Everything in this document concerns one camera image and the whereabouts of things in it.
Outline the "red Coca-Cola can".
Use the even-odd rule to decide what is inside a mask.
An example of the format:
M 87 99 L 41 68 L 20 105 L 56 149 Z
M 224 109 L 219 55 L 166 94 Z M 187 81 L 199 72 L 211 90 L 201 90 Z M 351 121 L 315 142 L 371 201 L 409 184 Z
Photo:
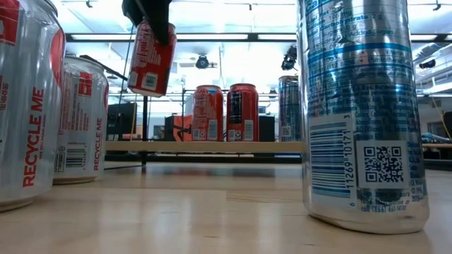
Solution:
M 177 43 L 175 26 L 168 25 L 169 44 L 158 42 L 151 26 L 143 20 L 137 27 L 131 58 L 128 89 L 132 92 L 162 97 L 167 87 Z

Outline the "orange Fanta can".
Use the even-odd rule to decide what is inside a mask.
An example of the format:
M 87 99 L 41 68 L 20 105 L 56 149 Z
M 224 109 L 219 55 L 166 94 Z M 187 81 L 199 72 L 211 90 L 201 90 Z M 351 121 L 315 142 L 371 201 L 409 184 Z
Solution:
M 196 88 L 191 123 L 194 142 L 223 141 L 223 104 L 223 93 L 217 85 Z

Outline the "silver Diet Coke can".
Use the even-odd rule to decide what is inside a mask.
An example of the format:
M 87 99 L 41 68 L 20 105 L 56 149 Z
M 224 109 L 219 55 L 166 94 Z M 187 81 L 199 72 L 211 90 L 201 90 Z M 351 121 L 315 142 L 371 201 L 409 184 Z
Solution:
M 108 92 L 100 64 L 77 56 L 65 57 L 54 185 L 87 183 L 103 174 Z
M 51 0 L 0 0 L 0 212 L 52 187 L 65 46 Z

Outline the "red Coke Zero can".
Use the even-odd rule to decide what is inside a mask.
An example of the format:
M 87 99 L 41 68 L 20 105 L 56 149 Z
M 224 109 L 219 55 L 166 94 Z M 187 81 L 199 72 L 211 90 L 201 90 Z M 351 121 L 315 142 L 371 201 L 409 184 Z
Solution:
M 226 141 L 258 142 L 258 93 L 256 86 L 237 83 L 227 93 Z

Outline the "silver blue Red Bull can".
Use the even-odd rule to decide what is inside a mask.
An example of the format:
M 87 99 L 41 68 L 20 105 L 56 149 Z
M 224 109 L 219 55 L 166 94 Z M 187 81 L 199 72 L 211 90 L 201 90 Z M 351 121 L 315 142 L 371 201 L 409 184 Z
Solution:
M 279 78 L 279 141 L 301 140 L 300 93 L 297 76 L 284 75 Z
M 303 201 L 374 234 L 429 218 L 407 0 L 297 0 Z

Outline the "long linear ceiling light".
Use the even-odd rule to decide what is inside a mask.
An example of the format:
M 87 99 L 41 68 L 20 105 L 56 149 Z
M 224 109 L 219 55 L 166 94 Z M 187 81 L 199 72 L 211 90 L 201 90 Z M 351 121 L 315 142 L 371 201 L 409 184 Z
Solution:
M 452 34 L 411 34 L 413 43 L 452 43 Z M 294 42 L 294 33 L 179 33 L 180 42 Z M 68 42 L 129 42 L 135 35 L 125 33 L 67 33 Z

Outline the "orange black equipment case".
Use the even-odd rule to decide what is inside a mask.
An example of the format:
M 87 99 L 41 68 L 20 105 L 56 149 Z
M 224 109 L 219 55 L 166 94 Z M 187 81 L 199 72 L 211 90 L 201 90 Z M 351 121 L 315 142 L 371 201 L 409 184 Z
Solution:
M 168 116 L 165 118 L 165 141 L 191 142 L 192 115 Z

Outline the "black monitor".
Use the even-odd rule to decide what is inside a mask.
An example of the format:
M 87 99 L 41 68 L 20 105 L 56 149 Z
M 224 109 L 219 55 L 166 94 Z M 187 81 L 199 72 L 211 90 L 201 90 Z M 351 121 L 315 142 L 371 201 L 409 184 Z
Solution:
M 110 104 L 107 111 L 107 140 L 120 141 L 136 133 L 136 103 Z

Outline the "black ceiling spotlight cluster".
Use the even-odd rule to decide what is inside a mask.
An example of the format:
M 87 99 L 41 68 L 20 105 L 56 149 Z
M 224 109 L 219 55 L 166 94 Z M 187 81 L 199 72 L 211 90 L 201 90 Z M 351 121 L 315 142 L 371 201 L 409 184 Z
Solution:
M 290 71 L 295 68 L 295 64 L 297 62 L 297 48 L 296 46 L 290 46 L 284 55 L 281 69 L 283 71 Z

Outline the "black box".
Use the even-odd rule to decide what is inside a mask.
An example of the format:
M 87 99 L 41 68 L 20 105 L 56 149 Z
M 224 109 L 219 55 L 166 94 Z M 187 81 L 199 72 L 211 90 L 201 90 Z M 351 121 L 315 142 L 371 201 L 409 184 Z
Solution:
M 259 116 L 259 141 L 260 142 L 275 141 L 274 116 Z

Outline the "blue wrapped bundle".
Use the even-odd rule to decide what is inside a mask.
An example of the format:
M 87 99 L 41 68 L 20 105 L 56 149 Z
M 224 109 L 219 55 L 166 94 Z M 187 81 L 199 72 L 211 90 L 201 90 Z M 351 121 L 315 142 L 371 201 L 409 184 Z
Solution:
M 434 135 L 433 133 L 423 133 L 421 138 L 423 143 L 452 143 L 451 139 Z

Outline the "dark monitor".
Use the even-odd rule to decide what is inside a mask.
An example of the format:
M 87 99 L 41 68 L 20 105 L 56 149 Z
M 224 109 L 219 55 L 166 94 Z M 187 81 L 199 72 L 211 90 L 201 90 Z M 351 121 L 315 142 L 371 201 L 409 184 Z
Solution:
M 443 117 L 447 137 L 452 140 L 452 111 L 446 112 Z

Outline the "wooden shelf black metal frame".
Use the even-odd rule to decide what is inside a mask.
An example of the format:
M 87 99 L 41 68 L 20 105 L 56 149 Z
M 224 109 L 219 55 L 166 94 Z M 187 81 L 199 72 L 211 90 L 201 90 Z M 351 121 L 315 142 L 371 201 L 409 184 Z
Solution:
M 108 162 L 139 162 L 142 167 L 148 155 L 190 157 L 295 157 L 302 159 L 307 146 L 298 142 L 170 142 L 108 141 Z

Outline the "black table frame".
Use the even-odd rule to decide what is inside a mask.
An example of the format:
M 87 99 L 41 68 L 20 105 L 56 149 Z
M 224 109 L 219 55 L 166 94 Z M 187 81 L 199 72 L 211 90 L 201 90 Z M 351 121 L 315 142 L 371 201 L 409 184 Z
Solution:
M 148 155 L 146 162 L 168 163 L 219 163 L 219 164 L 301 164 L 301 158 L 295 157 L 190 157 L 182 156 L 156 156 Z M 425 169 L 452 171 L 452 160 L 426 159 Z

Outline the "white ceiling duct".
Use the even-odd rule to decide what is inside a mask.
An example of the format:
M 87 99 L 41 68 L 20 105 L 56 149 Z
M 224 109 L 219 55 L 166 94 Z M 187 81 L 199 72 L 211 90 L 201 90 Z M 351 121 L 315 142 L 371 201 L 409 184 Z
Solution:
M 412 53 L 416 92 L 419 96 L 446 94 L 452 96 L 452 43 L 428 43 Z M 421 69 L 419 64 L 436 60 L 433 68 Z

